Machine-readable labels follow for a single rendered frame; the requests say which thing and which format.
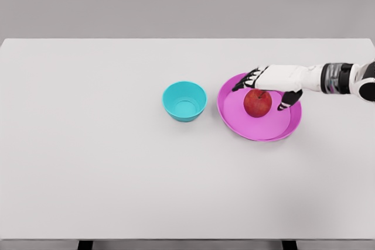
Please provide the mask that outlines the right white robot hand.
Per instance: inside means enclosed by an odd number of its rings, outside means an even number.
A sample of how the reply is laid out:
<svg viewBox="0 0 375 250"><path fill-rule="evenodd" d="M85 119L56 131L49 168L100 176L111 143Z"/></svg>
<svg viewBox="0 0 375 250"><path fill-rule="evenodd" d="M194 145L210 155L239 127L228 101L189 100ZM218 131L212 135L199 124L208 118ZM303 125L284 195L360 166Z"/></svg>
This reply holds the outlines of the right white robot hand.
<svg viewBox="0 0 375 250"><path fill-rule="evenodd" d="M263 91L281 91L284 93L277 108L283 111L293 106L302 96L302 78L306 67L296 65L259 66L247 73L235 86L232 92L243 88Z"/></svg>

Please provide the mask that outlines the red apple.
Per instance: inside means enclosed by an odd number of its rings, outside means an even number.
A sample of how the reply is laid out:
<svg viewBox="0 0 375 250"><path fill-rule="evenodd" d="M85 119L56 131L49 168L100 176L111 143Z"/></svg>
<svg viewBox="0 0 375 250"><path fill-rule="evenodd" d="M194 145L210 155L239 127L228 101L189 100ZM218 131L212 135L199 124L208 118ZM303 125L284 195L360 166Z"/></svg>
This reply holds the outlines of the red apple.
<svg viewBox="0 0 375 250"><path fill-rule="evenodd" d="M267 91L253 89L245 95L243 106L249 116L260 118L267 115L270 111L272 98Z"/></svg>

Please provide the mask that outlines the pink plate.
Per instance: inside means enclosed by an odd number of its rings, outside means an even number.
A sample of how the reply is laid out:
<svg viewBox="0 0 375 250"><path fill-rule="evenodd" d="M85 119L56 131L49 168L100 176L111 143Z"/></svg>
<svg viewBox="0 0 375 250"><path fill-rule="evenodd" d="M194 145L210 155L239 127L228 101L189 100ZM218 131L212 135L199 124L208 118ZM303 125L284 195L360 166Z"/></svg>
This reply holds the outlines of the pink plate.
<svg viewBox="0 0 375 250"><path fill-rule="evenodd" d="M233 92L231 89L245 76L237 74L228 79L217 95L217 109L223 122L236 134L261 142L278 141L290 136L299 126L302 119L302 105L298 101L293 106L278 111L283 92L272 91L272 107L267 115L254 118L246 113L243 100L249 89Z"/></svg>

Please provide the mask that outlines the blue bowl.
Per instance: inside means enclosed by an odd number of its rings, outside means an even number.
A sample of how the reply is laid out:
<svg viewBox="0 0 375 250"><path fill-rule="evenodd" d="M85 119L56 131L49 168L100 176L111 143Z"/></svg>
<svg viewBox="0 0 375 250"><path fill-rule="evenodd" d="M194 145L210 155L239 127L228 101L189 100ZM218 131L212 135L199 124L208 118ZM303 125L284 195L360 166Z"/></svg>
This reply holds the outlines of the blue bowl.
<svg viewBox="0 0 375 250"><path fill-rule="evenodd" d="M207 94L203 87L194 82L178 81L164 90L162 105L173 119L190 122L206 108Z"/></svg>

